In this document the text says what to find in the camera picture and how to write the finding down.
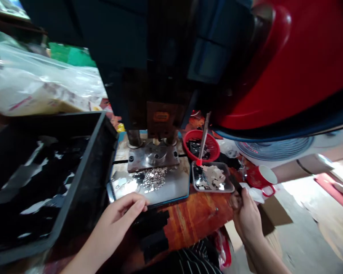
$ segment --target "cardboard box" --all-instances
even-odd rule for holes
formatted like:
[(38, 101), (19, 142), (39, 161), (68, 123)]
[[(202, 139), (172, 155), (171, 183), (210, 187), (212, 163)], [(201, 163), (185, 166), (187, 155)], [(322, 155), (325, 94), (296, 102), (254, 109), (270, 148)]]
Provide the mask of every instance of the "cardboard box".
[[(293, 223), (293, 221), (277, 198), (274, 196), (267, 199), (264, 204), (260, 204), (258, 209), (262, 219), (263, 235), (277, 255), (282, 258), (282, 249), (278, 240), (276, 226), (287, 225)], [(229, 235), (234, 251), (237, 252), (237, 250), (243, 248), (243, 243), (236, 232), (234, 221), (226, 223), (225, 228)], [(248, 253), (247, 261), (249, 270), (253, 273), (256, 273)]]

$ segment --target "black material piece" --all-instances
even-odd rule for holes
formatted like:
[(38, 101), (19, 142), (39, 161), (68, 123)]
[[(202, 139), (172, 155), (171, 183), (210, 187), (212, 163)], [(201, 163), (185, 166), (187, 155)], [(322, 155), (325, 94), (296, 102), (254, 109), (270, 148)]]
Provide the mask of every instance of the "black material piece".
[(238, 159), (236, 158), (229, 158), (225, 154), (220, 153), (219, 157), (217, 158), (216, 162), (222, 162), (227, 164), (228, 167), (233, 167), (236, 170), (241, 168), (241, 164)]
[[(197, 139), (197, 138), (190, 139), (187, 142), (187, 146), (189, 147), (190, 152), (192, 152), (192, 154), (198, 158), (199, 157), (199, 151), (201, 148), (201, 139)], [(211, 156), (210, 149), (205, 144), (205, 147), (203, 150), (204, 150), (204, 153), (203, 153), (202, 159), (208, 160)]]
[(150, 244), (148, 248), (144, 249), (144, 260), (145, 263), (150, 262), (156, 255), (159, 253), (169, 249), (169, 242), (165, 236), (164, 230), (160, 230), (158, 233), (154, 235), (150, 235), (150, 237), (155, 237), (153, 240), (158, 240), (154, 244)]
[(148, 210), (141, 213), (133, 223), (132, 230), (140, 239), (145, 263), (169, 248), (163, 229), (167, 225), (168, 219), (169, 211)]
[[(15, 218), (14, 212), (20, 212), (29, 203), (21, 204), (18, 208), (11, 204), (0, 205), (3, 212), (0, 215), (0, 233), (8, 232), (6, 242), (0, 243), (0, 265), (45, 251), (55, 243), (60, 233), (66, 239), (92, 230), (107, 204), (106, 184), (109, 181), (118, 133), (104, 112), (12, 118), (10, 124), (0, 131), (0, 189), (13, 173), (27, 162), (37, 148), (38, 137), (43, 135), (59, 140), (50, 146), (55, 146), (59, 152), (63, 151), (64, 156), (61, 160), (64, 164), (60, 165), (57, 158), (47, 155), (48, 166), (44, 165), (42, 172), (33, 176), (19, 194), (31, 199), (31, 203), (42, 201), (47, 196), (64, 193), (63, 180), (68, 174), (66, 170), (74, 168), (75, 176), (72, 177), (72, 181), (68, 181), (71, 187), (61, 208), (42, 207), (35, 214), (21, 216), (13, 225), (13, 222), (8, 222), (3, 214)], [(85, 150), (81, 149), (82, 145), (76, 144), (82, 140), (79, 136), (89, 137), (88, 144), (85, 143)], [(59, 147), (63, 140), (72, 137), (77, 138), (71, 141), (74, 142), (72, 146)], [(41, 162), (43, 153), (48, 153), (48, 149), (44, 147), (34, 162)], [(79, 154), (82, 154), (81, 160), (72, 161)], [(40, 185), (38, 182), (51, 172), (58, 176), (58, 181), (54, 182), (53, 187), (37, 188)], [(17, 233), (30, 231), (31, 234), (8, 248), (5, 244), (15, 240), (10, 236), (14, 235), (12, 230)]]

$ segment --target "plastic bag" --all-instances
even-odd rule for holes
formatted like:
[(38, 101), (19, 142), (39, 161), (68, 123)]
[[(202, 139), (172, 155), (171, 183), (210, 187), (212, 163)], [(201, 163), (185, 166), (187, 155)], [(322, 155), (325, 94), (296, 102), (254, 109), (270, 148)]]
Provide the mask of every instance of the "plastic bag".
[(56, 83), (99, 105), (107, 94), (97, 68), (74, 67), (45, 56), (0, 43), (4, 70), (20, 69), (38, 76), (42, 82)]
[(16, 68), (0, 69), (0, 113), (6, 116), (99, 111), (100, 107), (57, 83)]
[(225, 154), (229, 158), (236, 158), (239, 156), (239, 152), (236, 149), (234, 141), (223, 139), (217, 140), (220, 146), (220, 152)]
[(216, 230), (211, 237), (215, 243), (218, 252), (218, 262), (220, 270), (224, 270), (231, 266), (231, 251), (228, 239), (220, 230)]

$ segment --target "metal rod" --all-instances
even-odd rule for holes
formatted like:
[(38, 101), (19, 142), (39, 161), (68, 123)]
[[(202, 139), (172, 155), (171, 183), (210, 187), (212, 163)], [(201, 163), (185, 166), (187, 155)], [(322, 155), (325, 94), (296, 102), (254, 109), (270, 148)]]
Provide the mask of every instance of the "metal rod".
[(203, 127), (203, 135), (202, 135), (201, 147), (199, 150), (199, 157), (198, 157), (200, 159), (202, 159), (203, 150), (204, 150), (205, 144), (206, 144), (207, 133), (208, 133), (208, 122), (210, 120), (210, 115), (211, 115), (211, 112), (208, 112), (206, 115), (206, 119), (205, 119), (205, 125)]
[(142, 145), (142, 140), (140, 137), (140, 131), (138, 129), (127, 130), (129, 148), (139, 148)]

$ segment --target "black plastic crate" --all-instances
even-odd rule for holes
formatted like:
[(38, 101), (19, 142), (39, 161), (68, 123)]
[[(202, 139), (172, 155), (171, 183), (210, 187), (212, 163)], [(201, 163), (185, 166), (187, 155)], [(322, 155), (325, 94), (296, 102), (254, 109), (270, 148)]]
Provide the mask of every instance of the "black plastic crate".
[(73, 236), (76, 232), (92, 230), (109, 203), (106, 184), (118, 133), (105, 112), (12, 118), (10, 124), (0, 131), (0, 190), (30, 158), (41, 135), (58, 140), (87, 136), (88, 143), (48, 237), (3, 248), (0, 250), (0, 265), (49, 249), (60, 234)]

